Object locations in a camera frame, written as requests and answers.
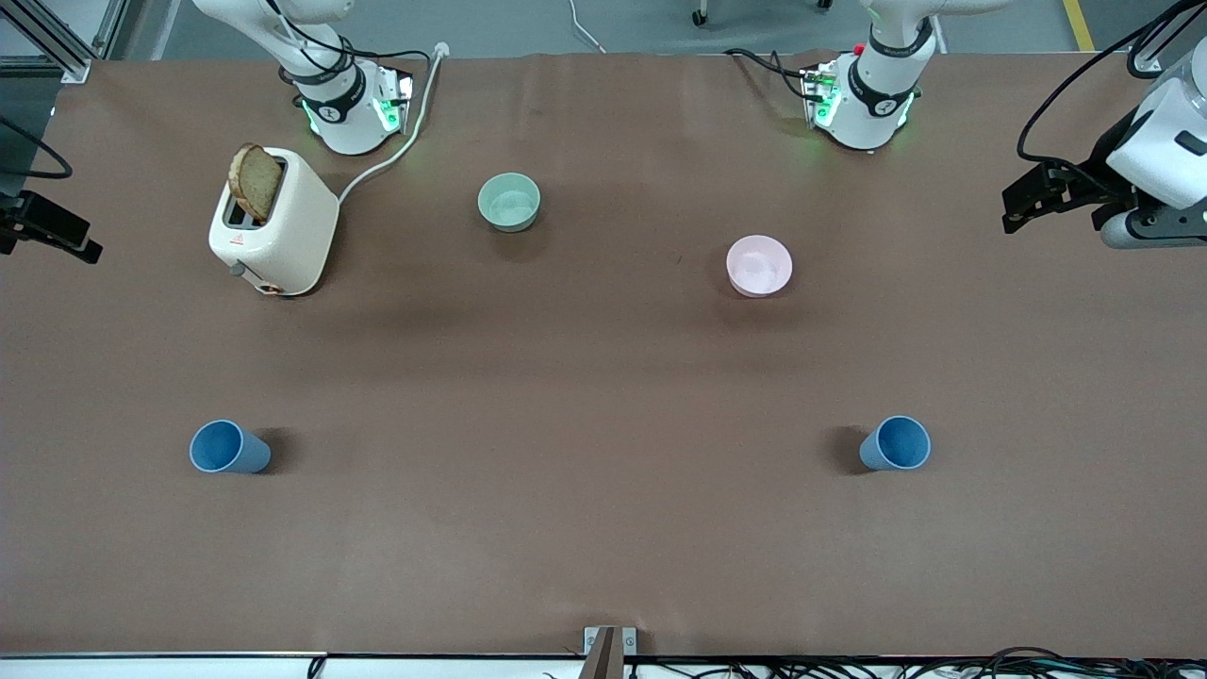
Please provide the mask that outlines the brown bread slice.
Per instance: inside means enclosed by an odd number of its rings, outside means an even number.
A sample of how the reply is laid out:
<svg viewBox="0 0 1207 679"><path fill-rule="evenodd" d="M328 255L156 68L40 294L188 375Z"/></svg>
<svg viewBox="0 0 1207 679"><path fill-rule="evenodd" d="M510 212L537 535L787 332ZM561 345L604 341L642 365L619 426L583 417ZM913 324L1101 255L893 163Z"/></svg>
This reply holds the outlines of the brown bread slice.
<svg viewBox="0 0 1207 679"><path fill-rule="evenodd" d="M233 156L227 186L237 206L251 219L266 223L272 215L284 168L258 144L244 144Z"/></svg>

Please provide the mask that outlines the aluminium profile frame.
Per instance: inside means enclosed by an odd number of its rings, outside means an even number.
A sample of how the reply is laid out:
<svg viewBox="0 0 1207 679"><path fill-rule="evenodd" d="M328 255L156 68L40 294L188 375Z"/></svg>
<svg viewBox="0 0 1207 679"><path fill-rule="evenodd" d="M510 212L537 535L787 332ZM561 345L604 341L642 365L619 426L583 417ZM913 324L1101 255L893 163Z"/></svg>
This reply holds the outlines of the aluminium profile frame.
<svg viewBox="0 0 1207 679"><path fill-rule="evenodd" d="M107 59L132 0L0 0L0 76L83 83Z"/></svg>

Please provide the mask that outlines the brown table cover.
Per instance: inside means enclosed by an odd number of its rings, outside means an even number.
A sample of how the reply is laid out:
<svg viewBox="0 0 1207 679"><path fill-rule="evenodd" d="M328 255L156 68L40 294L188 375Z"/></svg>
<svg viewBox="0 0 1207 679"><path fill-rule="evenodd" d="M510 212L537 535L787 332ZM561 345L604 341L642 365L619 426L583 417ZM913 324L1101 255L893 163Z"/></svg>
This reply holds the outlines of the brown table cover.
<svg viewBox="0 0 1207 679"><path fill-rule="evenodd" d="M95 66L33 189L103 259L0 257L0 652L1207 656L1207 248L1001 232L1081 63L938 57L865 156L727 58L451 59L303 298L208 248L229 160L371 158L272 63ZM729 283L750 235L776 295ZM897 414L931 460L867 469ZM197 470L216 420L272 463Z"/></svg>

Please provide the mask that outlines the metal bracket with post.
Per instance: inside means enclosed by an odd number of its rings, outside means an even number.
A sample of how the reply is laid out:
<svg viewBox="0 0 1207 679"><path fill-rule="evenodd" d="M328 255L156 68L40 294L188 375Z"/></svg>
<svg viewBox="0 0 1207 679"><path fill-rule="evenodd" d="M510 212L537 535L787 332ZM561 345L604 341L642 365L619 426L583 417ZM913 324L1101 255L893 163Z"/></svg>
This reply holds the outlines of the metal bracket with post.
<svg viewBox="0 0 1207 679"><path fill-rule="evenodd" d="M589 626L583 631L585 661L577 679L639 679L639 628L635 626Z"/></svg>

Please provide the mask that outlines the cream white toaster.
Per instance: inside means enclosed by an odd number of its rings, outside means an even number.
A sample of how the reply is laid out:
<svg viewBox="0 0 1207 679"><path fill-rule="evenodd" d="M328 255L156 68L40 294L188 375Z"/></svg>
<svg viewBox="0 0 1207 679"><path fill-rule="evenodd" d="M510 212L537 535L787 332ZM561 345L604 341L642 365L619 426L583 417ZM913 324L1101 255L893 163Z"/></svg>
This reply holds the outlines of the cream white toaster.
<svg viewBox="0 0 1207 679"><path fill-rule="evenodd" d="M245 215L225 178L208 228L208 248L263 295L307 295L320 282L336 240L339 199L302 156L264 150L284 168L269 219L260 223Z"/></svg>

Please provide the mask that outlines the blue ribbed plastic cup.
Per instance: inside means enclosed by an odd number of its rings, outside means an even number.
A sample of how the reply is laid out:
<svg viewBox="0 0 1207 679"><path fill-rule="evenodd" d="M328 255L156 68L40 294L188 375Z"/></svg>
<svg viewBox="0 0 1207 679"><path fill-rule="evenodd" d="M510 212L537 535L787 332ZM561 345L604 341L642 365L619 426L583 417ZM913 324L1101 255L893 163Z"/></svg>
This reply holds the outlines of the blue ribbed plastic cup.
<svg viewBox="0 0 1207 679"><path fill-rule="evenodd" d="M859 460L870 470L916 470L933 449L931 431L912 417L892 416L880 422L859 444Z"/></svg>
<svg viewBox="0 0 1207 679"><path fill-rule="evenodd" d="M189 463L206 473L255 474L272 463L272 447L237 422L216 420L189 440Z"/></svg>

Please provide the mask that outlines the green bowl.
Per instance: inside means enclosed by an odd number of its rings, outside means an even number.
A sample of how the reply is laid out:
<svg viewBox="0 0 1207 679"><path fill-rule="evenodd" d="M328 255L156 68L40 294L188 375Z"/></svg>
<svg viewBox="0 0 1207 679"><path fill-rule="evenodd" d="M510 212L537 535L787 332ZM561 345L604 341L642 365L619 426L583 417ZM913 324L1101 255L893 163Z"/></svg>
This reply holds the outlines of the green bowl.
<svg viewBox="0 0 1207 679"><path fill-rule="evenodd" d="M498 174L482 185L477 206L482 218L497 232L524 232L537 219L540 187L526 174Z"/></svg>

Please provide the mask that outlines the pink bowl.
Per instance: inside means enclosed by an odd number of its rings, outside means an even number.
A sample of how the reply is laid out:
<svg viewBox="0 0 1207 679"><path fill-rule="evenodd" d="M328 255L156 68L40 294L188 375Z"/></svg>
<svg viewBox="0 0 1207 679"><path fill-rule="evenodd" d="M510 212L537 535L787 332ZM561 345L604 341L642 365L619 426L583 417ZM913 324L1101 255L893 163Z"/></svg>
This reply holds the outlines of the pink bowl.
<svg viewBox="0 0 1207 679"><path fill-rule="evenodd" d="M776 295L794 273L788 248L766 235L737 238L728 248L725 267L733 289L750 298Z"/></svg>

